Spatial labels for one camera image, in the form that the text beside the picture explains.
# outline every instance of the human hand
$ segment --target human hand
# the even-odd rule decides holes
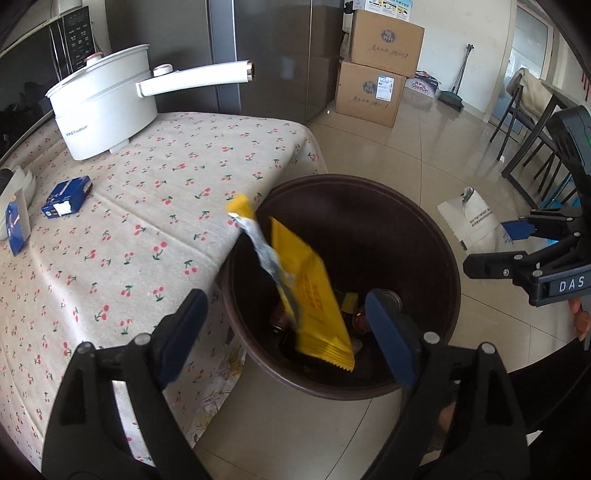
[[[591,329],[591,317],[581,307],[581,297],[569,300],[570,311],[573,312],[574,328],[577,330],[579,340],[584,340]]]

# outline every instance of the box logo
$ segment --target box logo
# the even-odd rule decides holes
[[[378,90],[378,86],[374,82],[365,82],[362,88],[365,93],[370,95]]]
[[[392,30],[383,30],[382,40],[384,40],[386,43],[393,43],[396,41],[396,33],[394,33]]]

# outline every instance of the cherry print tablecloth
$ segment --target cherry print tablecloth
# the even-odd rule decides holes
[[[280,181],[324,173],[312,134],[272,119],[167,113],[117,153],[74,161],[52,120],[3,167],[32,169],[32,234],[13,257],[0,247],[0,422],[40,468],[43,437],[72,349],[127,343],[151,332],[191,288],[210,313],[183,374],[165,390],[189,443],[203,433],[238,379],[244,352],[229,330],[215,277],[239,229],[225,204],[254,205]],[[47,219],[53,187],[89,175],[78,214]],[[118,404],[134,455],[149,462],[123,385]]]

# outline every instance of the broom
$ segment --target broom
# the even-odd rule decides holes
[[[460,85],[462,84],[462,79],[464,78],[464,71],[466,70],[466,63],[468,62],[468,56],[470,52],[474,50],[474,45],[468,44],[466,47],[466,57],[464,58],[464,63],[462,64],[462,68],[460,69],[460,73],[457,75],[456,83],[453,84],[452,91],[445,90],[439,94],[439,101],[449,105],[453,109],[461,112],[464,109],[464,104],[462,102],[462,97],[458,95],[460,91]]]

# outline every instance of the trash can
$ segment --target trash can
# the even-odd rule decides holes
[[[393,290],[421,330],[449,341],[460,309],[456,260],[442,231],[411,200],[371,180],[325,174],[271,191],[256,212],[270,241],[269,217],[320,255],[335,290],[359,293],[360,304],[373,288]],[[281,382],[334,400],[378,397],[401,386],[371,333],[347,372],[296,352],[293,332],[274,331],[269,319],[279,295],[244,233],[226,262],[222,290],[247,353]]]

